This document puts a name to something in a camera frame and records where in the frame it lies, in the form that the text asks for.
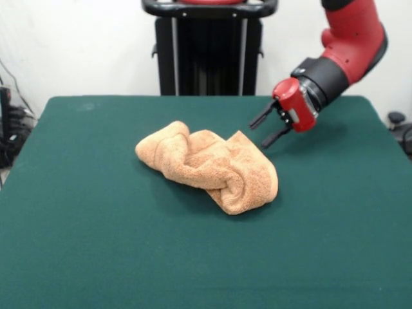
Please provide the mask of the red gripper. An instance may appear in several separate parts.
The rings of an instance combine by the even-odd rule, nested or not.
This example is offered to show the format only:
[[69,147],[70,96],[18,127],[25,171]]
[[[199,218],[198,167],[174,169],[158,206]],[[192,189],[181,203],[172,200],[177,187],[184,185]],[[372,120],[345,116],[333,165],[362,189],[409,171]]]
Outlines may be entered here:
[[256,129],[277,109],[281,120],[286,126],[280,131],[271,133],[261,143],[262,149],[268,149],[282,136],[294,130],[302,133],[311,130],[316,125],[317,112],[308,100],[307,91],[301,87],[297,78],[289,77],[275,86],[272,98],[263,110],[249,123],[250,129]]

